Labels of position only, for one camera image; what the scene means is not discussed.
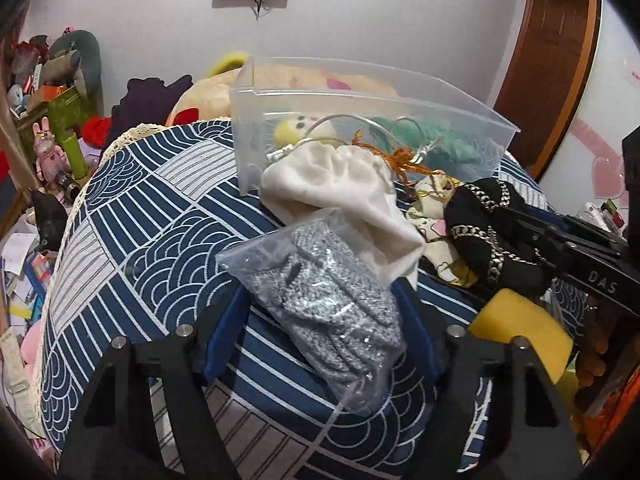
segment metal screw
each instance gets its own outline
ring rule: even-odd
[[[529,340],[523,335],[517,335],[511,340],[511,342],[521,350],[524,350],[525,348],[529,348],[529,345],[530,345]]]
[[[123,335],[118,335],[111,340],[111,346],[116,350],[120,350],[127,345],[127,338]]]
[[[449,325],[447,326],[447,334],[455,338],[464,337],[466,330],[460,325]]]
[[[180,337],[189,337],[193,333],[193,326],[187,324],[180,325],[175,329],[175,333]]]

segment gray knitted fabric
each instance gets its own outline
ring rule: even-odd
[[[325,222],[297,227],[291,241],[295,250],[255,273],[250,289],[334,390],[360,381],[361,398],[379,394],[380,374],[404,349],[393,295]]]

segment dark purple cloth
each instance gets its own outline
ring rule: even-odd
[[[127,95],[111,110],[111,128],[102,152],[124,132],[140,124],[164,126],[178,99],[192,86],[193,79],[190,75],[182,76],[169,86],[164,86],[164,81],[157,77],[130,79],[127,83]]]

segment green plush toy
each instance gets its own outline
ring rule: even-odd
[[[372,121],[383,126],[402,144],[416,152],[421,146],[428,146],[438,137],[440,140],[429,153],[430,166],[440,168],[451,164],[474,164],[481,161],[476,150],[465,140],[465,134],[452,130],[446,130],[437,124],[427,121],[417,121],[418,127],[413,121],[404,120],[393,122],[384,117],[372,117]],[[371,126],[370,134],[380,138],[382,133]]]

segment orange string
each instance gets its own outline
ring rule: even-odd
[[[402,148],[398,148],[391,155],[388,155],[385,152],[377,149],[372,144],[367,144],[366,142],[360,142],[364,132],[362,130],[358,130],[356,134],[351,139],[351,144],[353,146],[359,146],[361,148],[365,148],[369,150],[374,155],[381,157],[391,168],[398,178],[404,184],[405,191],[407,194],[413,194],[411,187],[415,185],[415,182],[410,181],[406,172],[409,171],[411,173],[419,173],[423,175],[436,175],[436,174],[444,174],[442,170],[431,171],[426,166],[421,164],[415,164],[411,162],[412,158],[414,158],[414,150],[403,146]]]

